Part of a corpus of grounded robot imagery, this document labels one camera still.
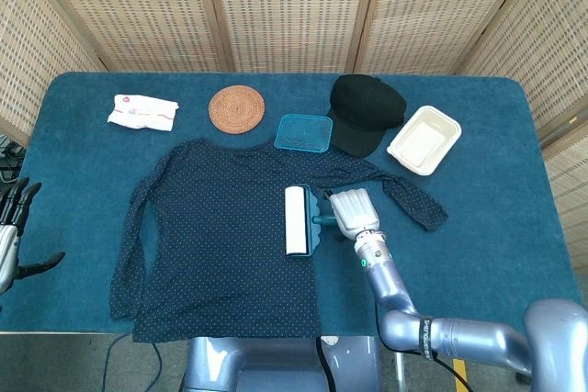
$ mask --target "floor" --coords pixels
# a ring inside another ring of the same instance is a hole
[[[588,305],[588,275],[579,275],[584,305]],[[107,348],[113,335],[2,335],[0,336],[0,390],[27,392],[99,391]],[[163,359],[162,375],[151,391],[176,392],[187,360],[187,342],[158,344]],[[397,391],[393,355],[381,348],[382,376],[386,392]],[[409,390],[455,391],[453,376],[441,366],[405,355]],[[106,391],[143,391],[157,373],[153,347],[123,339],[112,351]],[[527,392],[504,369],[467,364],[469,385],[476,392],[508,390]]]

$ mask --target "shirt sleeve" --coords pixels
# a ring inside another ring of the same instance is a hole
[[[134,319],[139,312],[145,278],[145,258],[139,239],[143,213],[149,196],[164,176],[175,151],[170,151],[157,163],[153,173],[139,182],[130,197],[119,258],[110,285],[112,319]]]
[[[325,189],[377,180],[382,182],[384,194],[425,230],[436,230],[447,220],[443,207],[406,178],[387,173],[371,162],[338,150],[316,156],[321,158],[313,161],[310,168],[311,186]]]

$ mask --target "woven panel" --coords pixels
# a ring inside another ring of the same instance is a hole
[[[237,71],[341,72],[359,0],[222,0]]]
[[[202,0],[68,0],[122,71],[218,71]]]
[[[364,73],[450,73],[496,0],[376,0]]]
[[[588,127],[546,166],[573,265],[588,266]]]
[[[27,144],[51,80],[102,71],[47,0],[0,0],[0,119]]]
[[[588,93],[588,0],[514,0],[465,73],[525,88],[541,129]]]

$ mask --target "black wrist band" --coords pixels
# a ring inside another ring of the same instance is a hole
[[[433,360],[433,350],[431,349],[431,323],[433,318],[429,316],[421,317],[421,325],[419,326],[419,349],[421,355],[427,360]]]

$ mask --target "navy polka dot shirt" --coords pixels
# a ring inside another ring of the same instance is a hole
[[[335,148],[176,146],[131,197],[110,288],[112,318],[134,319],[136,342],[320,335],[311,259],[285,254],[284,188],[308,184],[318,195],[373,179],[426,229],[446,220],[418,187]],[[159,240],[145,280],[139,231],[147,201]]]

